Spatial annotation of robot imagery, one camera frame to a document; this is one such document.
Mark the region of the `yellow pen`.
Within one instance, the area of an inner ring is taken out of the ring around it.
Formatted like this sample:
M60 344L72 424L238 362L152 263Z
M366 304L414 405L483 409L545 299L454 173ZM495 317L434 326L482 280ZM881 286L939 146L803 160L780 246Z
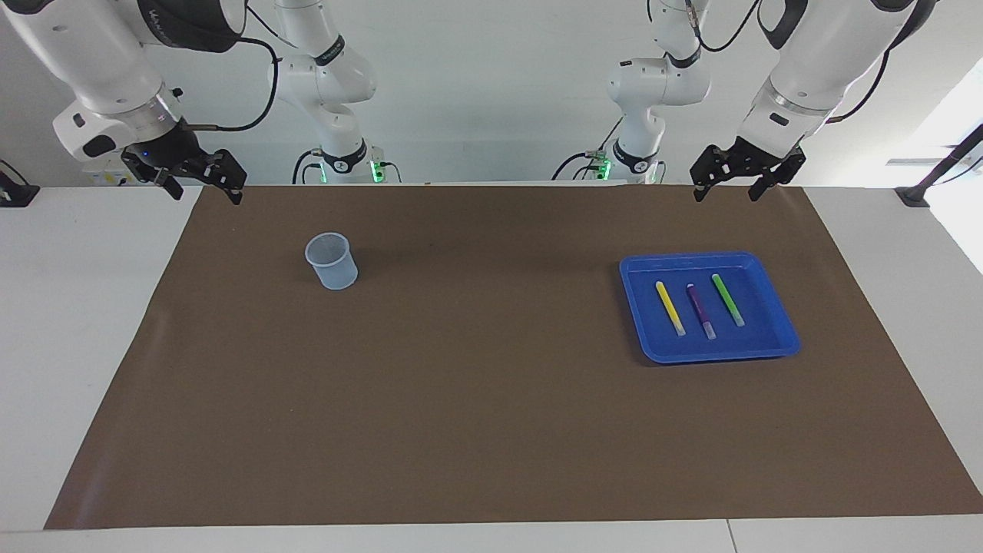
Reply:
M679 316L677 306L675 306L673 298L671 298L670 294L668 293L666 284L663 281L658 280L654 284L654 288L656 288L657 294L659 294L661 304L663 304L664 310L667 312L667 317L670 319L671 325L674 327L674 332L678 336L685 336L685 326Z

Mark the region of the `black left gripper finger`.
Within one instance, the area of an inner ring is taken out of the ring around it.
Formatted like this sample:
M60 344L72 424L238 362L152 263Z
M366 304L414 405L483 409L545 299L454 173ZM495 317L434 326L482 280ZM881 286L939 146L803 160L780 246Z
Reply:
M699 154L697 160L690 168L690 176L693 182L693 196L697 203L706 198L710 189L717 182L717 173L720 172L720 148L708 146Z
M751 202L758 202L769 189L791 183L805 161L804 155L790 155L786 160L777 164L775 168L766 169L749 189Z

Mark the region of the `blue plastic tray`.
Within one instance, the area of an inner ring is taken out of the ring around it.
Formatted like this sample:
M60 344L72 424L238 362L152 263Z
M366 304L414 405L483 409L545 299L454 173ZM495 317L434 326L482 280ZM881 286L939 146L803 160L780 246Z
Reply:
M710 276L719 273L746 322L737 328ZM745 251L636 255L619 263L639 344L657 364L776 359L798 353L796 328L765 266ZM674 332L654 284L666 284L686 329ZM686 293L694 283L717 338L708 340Z

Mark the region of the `purple pen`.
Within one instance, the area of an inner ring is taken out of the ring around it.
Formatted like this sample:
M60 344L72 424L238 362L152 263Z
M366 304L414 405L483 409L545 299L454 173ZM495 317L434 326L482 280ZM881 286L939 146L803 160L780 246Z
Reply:
M694 283L686 284L686 293L707 339L715 340L717 338L716 330L713 328L713 323L710 321L710 316L703 305L703 301L697 286L695 286Z

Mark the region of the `brown table mat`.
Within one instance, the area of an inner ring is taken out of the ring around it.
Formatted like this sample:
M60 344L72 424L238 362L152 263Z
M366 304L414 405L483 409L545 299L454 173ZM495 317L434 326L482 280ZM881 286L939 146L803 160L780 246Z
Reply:
M713 250L764 263L799 353L643 354L619 263ZM800 189L256 187L200 193L46 528L976 512Z

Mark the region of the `white power box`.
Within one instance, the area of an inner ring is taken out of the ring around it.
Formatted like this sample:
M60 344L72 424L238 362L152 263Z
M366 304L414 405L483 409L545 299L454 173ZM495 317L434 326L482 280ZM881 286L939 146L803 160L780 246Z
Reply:
M89 161L83 164L83 173L92 186L98 187L152 187L152 181L143 182L120 160Z

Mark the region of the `black table clamp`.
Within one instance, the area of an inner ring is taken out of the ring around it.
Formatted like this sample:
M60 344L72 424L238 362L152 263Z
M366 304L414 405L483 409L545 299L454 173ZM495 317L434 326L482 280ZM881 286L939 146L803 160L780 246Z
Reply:
M17 168L0 158L0 207L27 207L40 187L28 181Z

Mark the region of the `translucent plastic cup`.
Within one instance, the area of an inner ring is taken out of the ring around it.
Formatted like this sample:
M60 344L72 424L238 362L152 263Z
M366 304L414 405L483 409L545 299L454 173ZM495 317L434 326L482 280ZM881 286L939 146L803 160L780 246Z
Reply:
M350 241L340 233L313 236L306 243L304 256L327 290L344 290L358 279L359 270L353 259Z

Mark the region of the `green pen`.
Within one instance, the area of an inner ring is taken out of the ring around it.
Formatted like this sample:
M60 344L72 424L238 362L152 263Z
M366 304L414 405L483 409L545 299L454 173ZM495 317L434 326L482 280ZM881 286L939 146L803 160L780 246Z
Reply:
M738 308L733 298L733 294L731 294L730 290L728 290L726 281L723 280L719 273L713 273L712 276L710 276L710 280L712 280L713 284L715 284L717 294L722 297L723 304L726 306L726 310L728 311L728 314L730 314L730 317L733 318L735 326L737 326L737 328L743 328L746 326L746 322L744 321L744 318L740 312L740 308Z

